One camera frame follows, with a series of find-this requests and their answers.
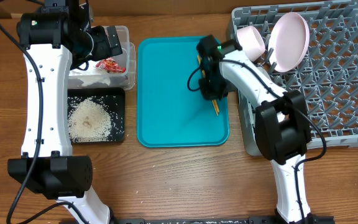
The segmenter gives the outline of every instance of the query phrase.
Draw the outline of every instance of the teal tray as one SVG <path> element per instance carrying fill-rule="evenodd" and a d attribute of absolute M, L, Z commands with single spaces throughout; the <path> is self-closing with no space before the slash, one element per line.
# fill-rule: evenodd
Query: teal tray
<path fill-rule="evenodd" d="M 215 146 L 230 135 L 227 99 L 211 101 L 187 89 L 198 67 L 196 46 L 202 37 L 144 40 L 139 46 L 137 80 L 137 138 L 146 147 Z M 201 72 L 191 86 L 198 86 Z"/>

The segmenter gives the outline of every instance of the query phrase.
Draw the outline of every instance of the clear plastic container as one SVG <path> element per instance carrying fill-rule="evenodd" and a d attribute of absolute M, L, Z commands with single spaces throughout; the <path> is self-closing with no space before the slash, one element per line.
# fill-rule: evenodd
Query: clear plastic container
<path fill-rule="evenodd" d="M 126 68 L 123 73 L 112 73 L 96 68 L 98 62 L 89 61 L 86 71 L 74 69 L 68 76 L 68 88 L 100 88 L 121 87 L 130 90 L 135 85 L 136 53 L 135 46 L 129 42 L 129 31 L 125 26 L 116 26 L 118 38 L 122 47 L 122 54 L 113 59 L 120 67 Z"/>

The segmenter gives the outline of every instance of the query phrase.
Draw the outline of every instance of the wooden table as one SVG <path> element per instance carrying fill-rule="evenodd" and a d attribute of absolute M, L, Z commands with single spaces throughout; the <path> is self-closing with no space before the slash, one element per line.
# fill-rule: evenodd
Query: wooden table
<path fill-rule="evenodd" d="M 229 14 L 208 16 L 99 17 L 95 24 L 125 25 L 135 46 L 149 37 L 213 34 L 224 40 Z M 17 20 L 2 24 L 16 37 Z M 24 138 L 27 77 L 22 54 L 0 32 L 0 223 L 19 188 L 7 174 L 7 160 L 18 158 Z M 89 155 L 93 187 L 118 218 L 224 218 L 273 215 L 277 193 L 272 168 L 246 154 L 237 97 L 228 96 L 231 134 L 218 147 L 147 149 L 136 136 L 136 86 L 127 92 L 126 137 L 122 144 L 75 146 Z M 308 156 L 315 156 L 318 149 Z M 305 165 L 306 191 L 313 213 L 334 215 L 337 223 L 358 223 L 358 148 L 329 148 Z M 26 190 L 14 222 L 54 203 Z M 71 219 L 63 208 L 36 223 Z"/>

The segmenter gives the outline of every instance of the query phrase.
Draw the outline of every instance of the wooden surface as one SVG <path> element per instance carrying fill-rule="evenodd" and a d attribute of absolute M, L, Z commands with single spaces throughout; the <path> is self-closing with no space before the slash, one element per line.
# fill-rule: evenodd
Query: wooden surface
<path fill-rule="evenodd" d="M 261 6 L 310 1 L 321 0 L 247 0 L 246 5 Z M 245 5 L 244 0 L 90 0 L 89 3 L 95 16 L 230 13 L 234 8 Z M 13 14 L 32 12 L 39 7 L 25 0 L 8 0 L 0 5 L 1 10 Z"/>
<path fill-rule="evenodd" d="M 138 46 L 149 37 L 214 34 L 225 39 L 229 14 L 209 16 L 98 17 L 99 25 L 125 25 Z M 2 24 L 16 37 L 17 20 Z M 24 138 L 27 77 L 22 54 L 0 32 L 0 223 L 19 184 L 7 174 L 7 160 L 18 158 Z M 246 154 L 237 97 L 230 94 L 230 137 L 218 147 L 147 149 L 136 137 L 136 86 L 127 92 L 126 137 L 122 144 L 75 146 L 89 155 L 93 187 L 119 218 L 224 218 L 273 215 L 277 193 L 269 161 Z M 315 156 L 318 149 L 308 156 Z M 309 205 L 337 223 L 358 223 L 358 148 L 329 148 L 323 159 L 305 165 Z M 14 222 L 29 218 L 53 201 L 26 190 Z M 63 208 L 36 223 L 71 219 Z"/>

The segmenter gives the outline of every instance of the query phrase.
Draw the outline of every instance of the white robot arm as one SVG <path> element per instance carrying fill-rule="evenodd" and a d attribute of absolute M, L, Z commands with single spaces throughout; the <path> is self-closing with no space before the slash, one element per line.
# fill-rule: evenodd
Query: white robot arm
<path fill-rule="evenodd" d="M 247 58 L 246 53 L 241 50 L 235 50 L 225 55 L 223 59 L 236 60 L 245 63 L 248 67 L 254 70 L 256 74 L 279 96 L 283 96 L 286 92 L 285 89 L 274 84 L 269 80 L 257 67 Z M 264 101 L 271 102 L 276 100 L 262 84 L 255 78 L 255 76 L 246 68 L 233 63 L 221 62 L 219 64 L 222 76 L 233 83 L 238 90 L 244 94 L 251 105 L 256 108 Z M 278 121 L 281 122 L 285 119 L 282 113 L 277 115 Z M 273 172 L 277 187 L 277 212 L 287 222 L 297 222 L 301 220 L 301 213 L 296 198 L 294 167 L 296 163 L 305 158 L 305 155 L 297 155 L 288 159 L 285 165 L 280 165 L 274 160 L 271 160 Z M 310 207 L 306 201 L 305 182 L 303 178 L 303 164 L 300 165 L 298 171 L 298 181 L 300 183 L 300 195 L 303 206 L 303 213 L 309 214 Z"/>
<path fill-rule="evenodd" d="M 88 5 L 79 6 L 78 0 L 46 0 L 40 10 L 43 13 L 24 14 L 17 25 L 20 44 L 37 68 L 24 55 L 28 78 L 27 127 L 22 157 L 9 159 L 8 173 L 20 183 L 29 177 L 25 187 L 34 193 L 68 202 L 64 206 L 79 223 L 83 223 L 80 216 L 88 223 L 114 223 L 112 210 L 100 201 L 91 186 L 90 158 L 73 156 L 67 125 L 67 82 L 73 67 L 122 53 L 116 30 L 91 28 Z M 42 81 L 36 79 L 35 69 Z M 42 82 L 44 113 L 40 149 L 34 157 L 39 125 L 38 82 Z M 33 161 L 35 168 L 31 172 L 28 165 Z"/>
<path fill-rule="evenodd" d="M 255 65 L 251 62 L 248 58 L 246 53 L 241 49 L 234 49 L 231 47 L 235 45 L 235 43 L 227 44 L 223 43 L 218 47 L 219 50 L 213 50 L 211 48 L 208 49 L 206 47 L 207 44 L 211 44 L 213 41 L 210 39 L 209 41 L 203 42 L 200 41 L 198 46 L 198 52 L 201 55 L 201 58 L 207 58 L 209 65 L 215 64 L 216 61 L 219 64 L 219 75 L 221 75 L 225 80 L 232 83 L 251 103 L 253 108 L 258 108 L 265 102 L 273 102 L 276 100 L 272 94 L 270 94 L 266 87 L 261 84 L 260 80 L 257 79 L 256 75 L 279 97 L 283 97 L 284 93 L 287 91 L 282 87 L 274 84 L 269 78 L 267 78 Z M 231 63 L 227 62 L 228 60 L 239 62 L 239 63 Z M 199 81 L 200 89 L 205 98 L 209 96 L 206 93 L 211 92 L 211 88 L 213 85 L 203 85 L 203 83 L 214 83 L 217 79 L 214 79 L 214 75 L 217 73 L 213 72 L 213 68 L 205 68 L 208 72 L 207 82 L 203 82 L 202 80 Z M 209 88 L 208 91 L 203 91 L 203 88 Z M 277 123 L 281 123 L 284 121 L 285 115 L 281 112 L 277 112 Z M 286 221 L 286 223 L 291 222 L 298 222 L 302 219 L 300 206 L 296 196 L 296 188 L 295 188 L 295 173 L 294 167 L 296 164 L 303 160 L 305 155 L 295 154 L 294 156 L 288 156 L 285 158 L 284 161 L 281 161 L 279 164 L 276 162 L 272 157 L 268 158 L 271 160 L 271 164 L 273 167 L 273 172 L 275 176 L 275 182 L 277 186 L 277 195 L 278 195 L 278 202 L 277 202 L 277 212 Z M 303 164 L 301 164 L 298 168 L 298 182 L 299 182 L 299 191 L 300 191 L 300 198 L 303 208 L 303 213 L 305 216 L 311 213 L 310 207 L 306 201 L 306 193 L 305 193 L 305 182 L 303 177 Z"/>

